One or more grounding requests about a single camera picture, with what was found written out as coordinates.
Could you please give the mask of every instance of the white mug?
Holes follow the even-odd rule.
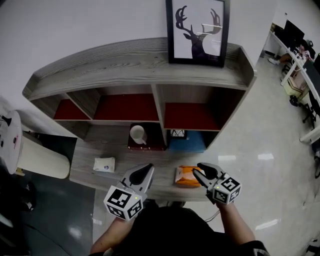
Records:
[[[147,134],[145,129],[140,125],[135,125],[131,128],[130,136],[137,144],[147,144]]]

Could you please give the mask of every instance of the deer head artwork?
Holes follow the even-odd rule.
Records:
[[[187,33],[184,33],[183,35],[185,36],[186,39],[191,40],[192,47],[191,47],[191,52],[192,52],[192,58],[193,59],[210,59],[210,54],[207,54],[203,48],[203,41],[207,35],[214,35],[219,33],[221,30],[221,21],[220,21],[220,16],[215,12],[215,10],[211,9],[211,16],[213,19],[213,29],[212,31],[205,31],[205,26],[202,25],[202,33],[199,33],[199,35],[195,34],[191,25],[191,29],[187,29],[184,27],[184,21],[187,19],[184,17],[184,11],[187,6],[185,5],[184,7],[178,9],[175,13],[175,19],[176,23],[175,26],[180,29],[184,30]]]

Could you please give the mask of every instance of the black shirt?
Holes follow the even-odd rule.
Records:
[[[129,235],[112,255],[119,256],[268,256],[260,241],[235,245],[214,232],[194,211],[179,207],[145,208],[134,221]]]

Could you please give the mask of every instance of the orange package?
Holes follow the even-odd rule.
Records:
[[[179,166],[175,170],[175,183],[177,185],[183,186],[191,186],[191,187],[201,187],[201,184],[195,178],[194,174],[192,173],[193,168],[203,172],[197,166]]]

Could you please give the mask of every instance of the person's arm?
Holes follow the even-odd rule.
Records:
[[[242,219],[233,203],[228,205],[217,203],[216,206],[220,209],[224,232],[236,245],[256,240],[254,233]]]
[[[129,234],[135,219],[125,221],[115,218],[106,232],[93,244],[90,254],[104,253],[117,247]]]

